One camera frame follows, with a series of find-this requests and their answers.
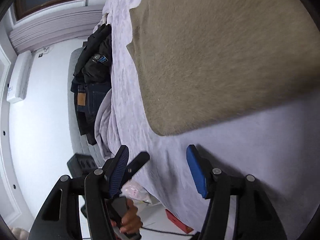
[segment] fuzzy brown blanket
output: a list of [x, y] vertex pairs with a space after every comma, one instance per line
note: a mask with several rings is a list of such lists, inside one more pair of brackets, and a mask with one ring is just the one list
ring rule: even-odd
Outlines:
[[320, 34], [299, 0], [142, 0], [127, 46], [158, 135], [280, 104], [320, 84]]

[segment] person's skin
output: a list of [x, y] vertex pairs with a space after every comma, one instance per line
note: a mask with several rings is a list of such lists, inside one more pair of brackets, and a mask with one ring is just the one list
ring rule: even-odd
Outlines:
[[[138, 233], [139, 228], [143, 226], [141, 219], [137, 216], [138, 209], [133, 205], [133, 201], [127, 198], [128, 211], [121, 220], [122, 227], [120, 228], [121, 233], [133, 234]], [[111, 220], [113, 227], [116, 226], [116, 222]]]

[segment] black cable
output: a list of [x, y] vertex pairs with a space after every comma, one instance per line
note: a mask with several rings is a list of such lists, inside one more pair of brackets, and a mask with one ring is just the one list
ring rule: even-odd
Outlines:
[[155, 230], [155, 229], [145, 228], [145, 227], [142, 227], [142, 229], [153, 231], [153, 232], [158, 232], [158, 233], [163, 233], [163, 234], [177, 235], [177, 236], [194, 236], [194, 235], [179, 234], [179, 233], [174, 233], [174, 232], [160, 231], [160, 230]]

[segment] ribbed blue pad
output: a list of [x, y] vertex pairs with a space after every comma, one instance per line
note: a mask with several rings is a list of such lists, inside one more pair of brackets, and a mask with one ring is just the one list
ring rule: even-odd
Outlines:
[[193, 181], [196, 184], [197, 191], [199, 194], [201, 194], [203, 198], [205, 198], [208, 194], [208, 190], [205, 182], [205, 176], [200, 168], [200, 165], [197, 159], [195, 158], [192, 152], [192, 148], [190, 145], [187, 148], [187, 162], [193, 177]]
[[126, 147], [125, 150], [122, 152], [118, 164], [109, 180], [109, 194], [111, 197], [113, 197], [119, 191], [119, 187], [121, 185], [122, 177], [125, 172], [125, 168], [127, 167], [128, 160], [129, 149], [128, 147]]

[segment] white wall-mounted air conditioner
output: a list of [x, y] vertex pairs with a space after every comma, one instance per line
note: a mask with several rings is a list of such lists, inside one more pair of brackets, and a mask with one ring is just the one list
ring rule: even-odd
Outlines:
[[30, 50], [18, 55], [10, 78], [7, 94], [8, 102], [16, 103], [25, 99], [31, 64], [32, 54]]

